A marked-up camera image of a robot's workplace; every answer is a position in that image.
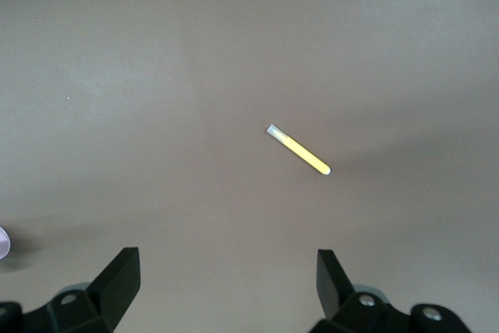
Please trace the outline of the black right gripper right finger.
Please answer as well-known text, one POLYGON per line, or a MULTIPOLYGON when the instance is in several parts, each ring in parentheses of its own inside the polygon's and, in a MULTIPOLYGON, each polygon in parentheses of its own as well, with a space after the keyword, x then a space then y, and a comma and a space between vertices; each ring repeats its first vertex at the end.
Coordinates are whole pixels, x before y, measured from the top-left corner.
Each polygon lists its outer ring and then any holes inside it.
POLYGON ((394 308, 379 292, 354 288, 333 250, 317 251, 317 295, 324 312, 312 332, 469 332, 446 307, 421 303, 409 314, 394 308))

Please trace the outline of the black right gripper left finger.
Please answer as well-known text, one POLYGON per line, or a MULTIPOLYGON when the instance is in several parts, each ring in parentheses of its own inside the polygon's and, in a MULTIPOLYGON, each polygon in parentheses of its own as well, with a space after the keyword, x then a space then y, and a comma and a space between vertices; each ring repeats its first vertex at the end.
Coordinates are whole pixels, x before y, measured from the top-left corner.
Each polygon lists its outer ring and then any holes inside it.
POLYGON ((1 331, 113 332, 139 290, 140 252, 125 247, 90 284, 68 287, 36 310, 2 302, 1 331))

